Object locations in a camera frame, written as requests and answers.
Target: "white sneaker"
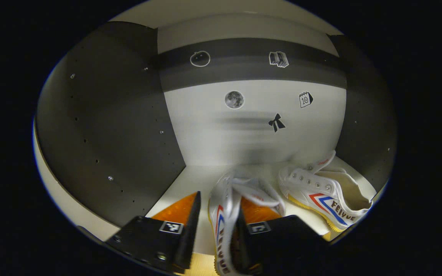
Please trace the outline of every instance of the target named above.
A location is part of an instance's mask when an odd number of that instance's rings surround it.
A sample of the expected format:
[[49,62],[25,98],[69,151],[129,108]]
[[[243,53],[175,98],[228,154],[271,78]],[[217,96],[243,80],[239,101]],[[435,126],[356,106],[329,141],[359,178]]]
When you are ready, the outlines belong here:
[[373,205],[355,180],[345,172],[320,171],[335,151],[307,168],[287,166],[279,171],[279,188],[290,201],[316,211],[331,229],[342,232],[361,219]]
[[219,275],[245,275],[235,269],[230,247],[240,208],[247,224],[283,217],[284,201],[265,180],[232,168],[216,183],[209,195],[208,217],[214,234],[214,268]]

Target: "bow sticker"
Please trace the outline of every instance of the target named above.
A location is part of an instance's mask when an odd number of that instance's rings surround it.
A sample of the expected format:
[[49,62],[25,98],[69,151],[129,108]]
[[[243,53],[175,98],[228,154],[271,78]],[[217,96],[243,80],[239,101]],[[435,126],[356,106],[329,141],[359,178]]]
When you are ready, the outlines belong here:
[[286,128],[286,126],[281,121],[279,121],[279,119],[281,119],[281,115],[279,115],[279,113],[277,113],[275,115],[274,120],[269,121],[269,125],[274,127],[274,133],[277,132],[278,127],[279,128]]

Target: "gray stripe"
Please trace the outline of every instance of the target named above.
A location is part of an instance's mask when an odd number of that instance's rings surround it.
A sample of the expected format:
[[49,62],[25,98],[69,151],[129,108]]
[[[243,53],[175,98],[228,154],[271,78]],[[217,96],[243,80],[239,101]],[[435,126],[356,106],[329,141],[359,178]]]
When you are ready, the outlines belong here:
[[397,122],[391,93],[370,59],[348,37],[334,35],[330,39],[349,66],[344,123],[335,150],[378,192],[390,177],[396,152]]
[[37,107],[51,171],[118,227],[146,215],[185,167],[158,73],[144,70],[156,39],[145,26],[104,24],[56,65]]
[[[211,61],[205,67],[190,62],[194,52],[206,51]],[[281,51],[289,65],[269,64],[269,53]],[[232,38],[187,45],[158,55],[151,61],[160,70],[163,91],[193,85],[242,80],[289,80],[315,82],[346,88],[339,58],[327,52],[293,42]]]

